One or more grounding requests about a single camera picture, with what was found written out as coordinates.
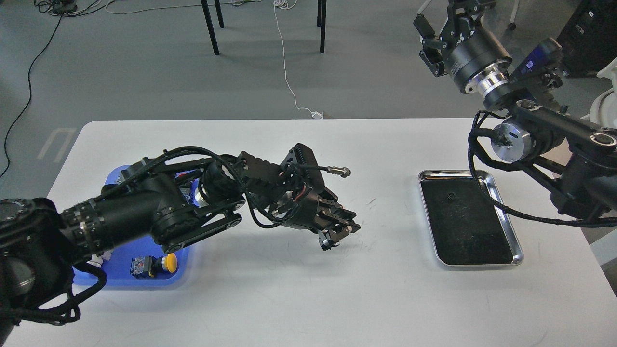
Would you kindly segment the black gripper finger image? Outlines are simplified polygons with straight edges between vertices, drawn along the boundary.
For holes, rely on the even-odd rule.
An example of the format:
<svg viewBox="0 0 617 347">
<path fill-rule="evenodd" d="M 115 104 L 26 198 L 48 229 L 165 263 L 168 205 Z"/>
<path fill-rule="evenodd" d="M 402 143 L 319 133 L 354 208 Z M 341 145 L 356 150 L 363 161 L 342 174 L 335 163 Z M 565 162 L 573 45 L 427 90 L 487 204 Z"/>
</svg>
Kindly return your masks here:
<svg viewBox="0 0 617 347">
<path fill-rule="evenodd" d="M 436 77 L 447 74 L 442 51 L 447 50 L 449 45 L 436 35 L 434 29 L 423 14 L 417 14 L 414 26 L 421 36 L 422 49 L 419 57 Z"/>
<path fill-rule="evenodd" d="M 348 227 L 333 227 L 326 230 L 318 230 L 318 241 L 322 250 L 330 250 L 337 247 L 340 241 L 349 235 Z"/>
<path fill-rule="evenodd" d="M 355 222 L 355 217 L 357 217 L 357 214 L 353 211 L 337 211 L 337 233 L 355 233 L 357 230 L 359 230 L 361 226 Z"/>
<path fill-rule="evenodd" d="M 450 37 L 469 37 L 481 24 L 485 11 L 493 9 L 496 0 L 449 0 L 446 13 L 446 34 Z"/>
</svg>

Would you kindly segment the black Robotiq gripper body image right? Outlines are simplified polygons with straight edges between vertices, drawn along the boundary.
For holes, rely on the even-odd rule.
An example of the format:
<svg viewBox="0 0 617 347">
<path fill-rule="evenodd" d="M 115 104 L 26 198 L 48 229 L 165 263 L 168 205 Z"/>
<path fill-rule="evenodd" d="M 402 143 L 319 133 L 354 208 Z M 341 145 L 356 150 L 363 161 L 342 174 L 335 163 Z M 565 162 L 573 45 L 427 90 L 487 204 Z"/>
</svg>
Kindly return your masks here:
<svg viewBox="0 0 617 347">
<path fill-rule="evenodd" d="M 481 24 L 447 24 L 441 31 L 445 70 L 461 93 L 489 94 L 506 85 L 512 62 L 495 35 Z"/>
</svg>

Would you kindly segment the black Robotiq gripper body image left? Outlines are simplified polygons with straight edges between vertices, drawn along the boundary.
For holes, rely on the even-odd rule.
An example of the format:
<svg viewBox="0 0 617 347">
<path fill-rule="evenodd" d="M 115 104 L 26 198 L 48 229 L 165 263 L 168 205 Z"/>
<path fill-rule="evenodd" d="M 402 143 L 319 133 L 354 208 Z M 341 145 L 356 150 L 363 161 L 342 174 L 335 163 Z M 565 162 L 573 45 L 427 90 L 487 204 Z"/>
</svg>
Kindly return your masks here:
<svg viewBox="0 0 617 347">
<path fill-rule="evenodd" d="M 282 225 L 297 230 L 329 230 L 349 232 L 350 213 L 329 189 L 321 193 L 310 190 L 300 200 L 293 200 L 291 191 L 280 197 L 280 218 L 289 217 Z"/>
</svg>

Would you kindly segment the black robot arm image left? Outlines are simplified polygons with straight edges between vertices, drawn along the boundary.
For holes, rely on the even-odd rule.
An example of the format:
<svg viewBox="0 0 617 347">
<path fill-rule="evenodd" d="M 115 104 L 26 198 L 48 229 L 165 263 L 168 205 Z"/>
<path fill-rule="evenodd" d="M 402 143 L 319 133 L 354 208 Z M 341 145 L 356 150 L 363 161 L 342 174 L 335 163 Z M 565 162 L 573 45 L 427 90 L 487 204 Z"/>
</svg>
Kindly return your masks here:
<svg viewBox="0 0 617 347">
<path fill-rule="evenodd" d="M 271 163 L 241 152 L 219 155 L 206 148 L 186 146 L 143 158 L 121 172 L 116 184 L 102 187 L 94 198 L 59 210 L 47 198 L 1 200 L 1 338 L 13 326 L 34 321 L 56 326 L 80 319 L 79 306 L 106 285 L 103 268 L 90 264 L 92 255 L 150 237 L 161 247 L 159 267 L 171 270 L 170 256 L 199 241 L 237 226 L 238 209 L 268 219 L 260 228 L 288 227 L 318 236 L 324 250 L 338 246 L 357 232 L 356 213 L 342 206 L 324 186 L 322 172 L 348 176 L 346 168 L 319 166 L 308 140 L 324 151 L 351 155 L 370 168 L 376 180 L 350 186 L 359 197 L 373 192 L 382 202 L 383 230 L 394 233 L 412 217 L 429 220 L 429 207 L 420 191 L 412 192 L 407 217 L 402 211 L 404 189 L 387 174 L 385 160 L 401 166 L 411 157 L 395 151 L 388 141 L 411 141 L 428 136 L 427 119 L 213 121 L 207 130 L 216 140 L 258 149 L 284 145 L 282 163 Z"/>
</svg>

